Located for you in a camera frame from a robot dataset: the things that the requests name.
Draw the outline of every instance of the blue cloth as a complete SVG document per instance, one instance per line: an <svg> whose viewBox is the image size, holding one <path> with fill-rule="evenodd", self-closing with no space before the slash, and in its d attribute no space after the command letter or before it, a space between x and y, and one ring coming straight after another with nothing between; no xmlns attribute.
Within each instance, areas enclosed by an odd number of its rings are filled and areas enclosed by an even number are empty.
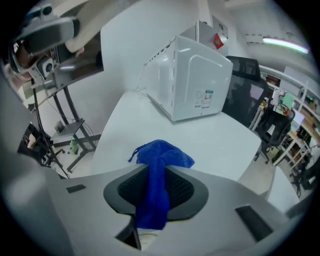
<svg viewBox="0 0 320 256"><path fill-rule="evenodd" d="M165 187L165 167L168 165L190 168L195 161L176 146L164 140L154 140L138 147L128 160L137 154L137 164L149 165L147 193L136 208L138 228L162 230L170 210L169 196Z"/></svg>

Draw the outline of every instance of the fluorescent tube light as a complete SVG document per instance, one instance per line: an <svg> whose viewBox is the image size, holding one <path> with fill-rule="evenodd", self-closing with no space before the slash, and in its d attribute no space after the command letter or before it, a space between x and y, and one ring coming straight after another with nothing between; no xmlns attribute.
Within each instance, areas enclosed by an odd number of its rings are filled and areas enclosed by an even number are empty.
<svg viewBox="0 0 320 256"><path fill-rule="evenodd" d="M309 52L308 49L306 49L298 44L295 44L295 43L289 42L289 41L285 41L285 40L276 39L276 38L264 37L263 42L266 44L287 47L287 48L290 48L292 50L296 50L296 51L303 53L303 54L307 54Z"/></svg>

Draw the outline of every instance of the black rectangular slot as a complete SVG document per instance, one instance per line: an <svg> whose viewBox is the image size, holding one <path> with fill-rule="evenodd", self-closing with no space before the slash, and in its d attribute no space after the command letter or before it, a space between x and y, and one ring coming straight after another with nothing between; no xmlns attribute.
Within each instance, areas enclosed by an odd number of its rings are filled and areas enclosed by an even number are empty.
<svg viewBox="0 0 320 256"><path fill-rule="evenodd" d="M69 192L69 194L71 194L80 190L84 190L85 188L86 188L85 185L79 184L79 185L67 187L66 190Z"/></svg>
<svg viewBox="0 0 320 256"><path fill-rule="evenodd" d="M269 225L250 205L236 208L235 211L257 242L266 238L273 232Z"/></svg>

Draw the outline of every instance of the red object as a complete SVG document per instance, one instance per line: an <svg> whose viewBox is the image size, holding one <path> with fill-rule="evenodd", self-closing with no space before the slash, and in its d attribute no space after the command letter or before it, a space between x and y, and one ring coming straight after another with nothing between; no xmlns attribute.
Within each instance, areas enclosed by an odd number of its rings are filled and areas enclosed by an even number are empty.
<svg viewBox="0 0 320 256"><path fill-rule="evenodd" d="M225 44L221 41L220 39L220 36L218 35L218 33L216 33L214 35L214 38L213 38L213 43L216 47L216 49L218 50L219 48L221 48L222 46L224 46Z"/></svg>

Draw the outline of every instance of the green object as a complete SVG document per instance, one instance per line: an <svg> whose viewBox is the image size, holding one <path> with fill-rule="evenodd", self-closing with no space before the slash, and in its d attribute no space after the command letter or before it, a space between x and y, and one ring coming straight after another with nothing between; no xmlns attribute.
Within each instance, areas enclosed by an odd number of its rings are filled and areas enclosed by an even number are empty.
<svg viewBox="0 0 320 256"><path fill-rule="evenodd" d="M291 110L294 105L294 102L295 102L295 98L293 97L293 95L287 92L285 96L282 98L281 104L285 105L288 109Z"/></svg>
<svg viewBox="0 0 320 256"><path fill-rule="evenodd" d="M79 147L77 143L74 140L71 140L70 145L71 145L71 152L74 153L75 155L78 154Z"/></svg>

